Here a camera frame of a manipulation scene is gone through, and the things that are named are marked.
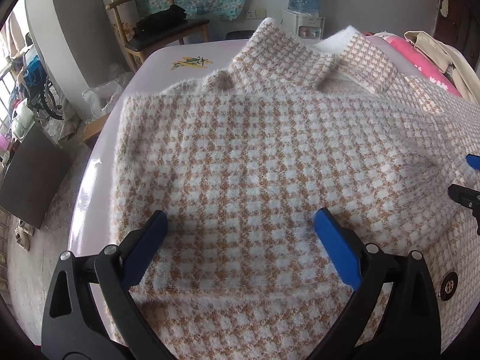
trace beige jacket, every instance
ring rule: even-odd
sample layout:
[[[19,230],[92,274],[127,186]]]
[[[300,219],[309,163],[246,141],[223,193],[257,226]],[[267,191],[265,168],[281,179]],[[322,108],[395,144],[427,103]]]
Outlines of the beige jacket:
[[[480,104],[480,80],[457,49],[432,38],[424,31],[405,32],[405,39],[431,59],[442,73],[450,75],[464,99]]]

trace tiled floor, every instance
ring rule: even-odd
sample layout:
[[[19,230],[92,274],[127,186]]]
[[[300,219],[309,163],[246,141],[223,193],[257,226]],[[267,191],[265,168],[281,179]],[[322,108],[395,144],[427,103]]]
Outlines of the tiled floor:
[[[17,219],[12,216],[10,223],[7,273],[11,303],[19,325],[36,345],[41,343],[43,308],[50,280],[60,253],[67,249],[75,201],[91,153],[79,133],[65,144],[64,150],[73,165],[58,188],[41,228],[30,237],[30,251],[15,243]]]

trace blue gripper pad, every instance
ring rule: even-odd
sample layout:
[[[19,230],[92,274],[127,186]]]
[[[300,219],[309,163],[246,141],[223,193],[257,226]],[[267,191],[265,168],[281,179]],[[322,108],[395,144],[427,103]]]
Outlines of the blue gripper pad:
[[[466,156],[466,163],[468,163],[473,169],[480,170],[480,156],[468,154]]]
[[[342,281],[356,291],[362,282],[360,261],[340,233],[340,224],[326,208],[322,208],[315,215],[313,228]]]
[[[159,211],[155,217],[148,220],[146,226],[145,233],[138,239],[135,247],[123,262],[124,275],[121,285],[124,290],[140,284],[155,253],[167,235],[167,214]]]

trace fuzzy knit sweater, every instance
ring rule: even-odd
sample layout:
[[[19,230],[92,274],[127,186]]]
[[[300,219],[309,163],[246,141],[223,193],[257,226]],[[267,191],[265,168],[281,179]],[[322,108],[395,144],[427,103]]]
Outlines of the fuzzy knit sweater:
[[[131,294],[180,359],[302,359],[351,295],[313,230],[327,207],[363,242],[422,251],[445,348],[480,294],[480,237],[447,195],[480,188],[480,108],[402,75],[358,31],[306,46],[266,19],[225,70],[124,102],[111,240],[156,209],[165,241]],[[363,340],[374,335],[389,287]]]

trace black chair seat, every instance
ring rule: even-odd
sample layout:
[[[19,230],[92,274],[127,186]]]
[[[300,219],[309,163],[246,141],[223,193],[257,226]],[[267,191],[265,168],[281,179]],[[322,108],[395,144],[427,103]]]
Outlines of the black chair seat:
[[[185,19],[175,26],[168,28],[163,31],[159,31],[156,34],[136,34],[129,42],[126,43],[125,47],[132,51],[141,51],[150,47],[166,38],[178,35],[186,30],[190,30],[195,27],[203,26],[204,24],[210,23],[208,19]]]

